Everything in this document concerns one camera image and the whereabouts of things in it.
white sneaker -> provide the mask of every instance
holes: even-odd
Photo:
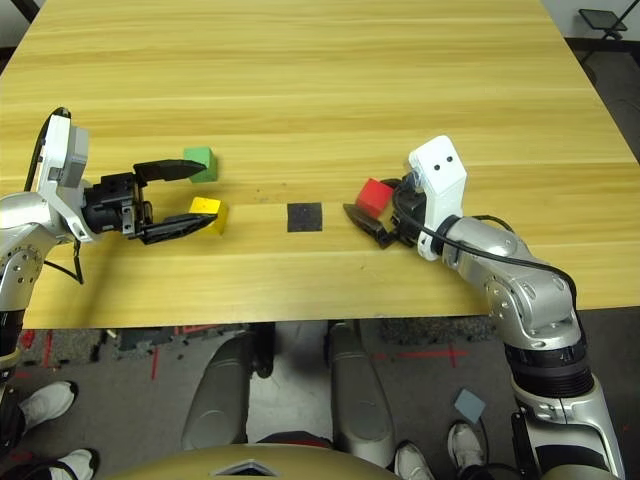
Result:
[[[59,458],[58,461],[73,470],[78,480],[90,480],[98,469],[99,458],[97,452],[81,448],[74,450],[66,457]],[[62,468],[51,467],[49,472],[51,472],[51,480],[73,480],[73,477]]]
[[[405,441],[398,445],[394,473],[402,480],[435,480],[418,447]]]
[[[25,429],[31,430],[47,420],[53,420],[69,410],[78,394],[78,387],[71,382],[54,382],[36,390],[20,403],[24,413]]]
[[[457,422],[449,430],[449,457],[459,471],[471,465],[484,465],[484,452],[470,425]]]

black square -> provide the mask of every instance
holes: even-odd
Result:
[[[321,232],[322,204],[287,203],[287,232]]]

red cube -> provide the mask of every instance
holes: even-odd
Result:
[[[391,200],[391,195],[393,195],[393,188],[370,178],[360,191],[356,205],[372,217],[378,218]]]

wooden table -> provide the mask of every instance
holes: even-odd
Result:
[[[640,169],[534,0],[48,0],[0,95],[2,194],[64,105],[90,131],[90,180],[211,145],[219,182],[147,197],[157,218],[195,195],[231,208],[221,238],[85,246],[82,287],[45,269],[26,327],[484,312],[455,273],[379,250],[342,210],[441,133],[468,170],[466,214],[511,222],[574,276],[580,308],[640,300]],[[287,233],[289,202],[322,202],[324,230]]]

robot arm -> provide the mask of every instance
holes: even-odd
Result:
[[[152,180],[178,180],[205,167],[186,160],[161,160],[134,165],[134,173],[107,175],[91,185],[82,178],[89,150],[88,131],[71,123],[71,114],[56,109],[44,123],[34,149],[25,191],[0,199],[0,454],[11,447],[15,401],[5,395],[6,382],[18,363],[16,348],[22,318],[33,287],[56,245],[74,242],[76,274],[82,283],[78,252],[81,243],[102,233],[155,243],[203,228],[216,215],[183,214],[153,223],[151,203],[142,189]],[[37,166],[38,187],[31,191]]]
[[[448,137],[416,149],[409,163],[402,181],[385,181],[394,187],[392,232],[355,205],[345,210],[381,247],[399,240],[427,260],[442,257],[485,296],[520,407],[512,425],[525,478],[559,465],[624,478],[602,388],[587,362],[571,277],[534,257],[515,233],[462,216],[466,171]]]

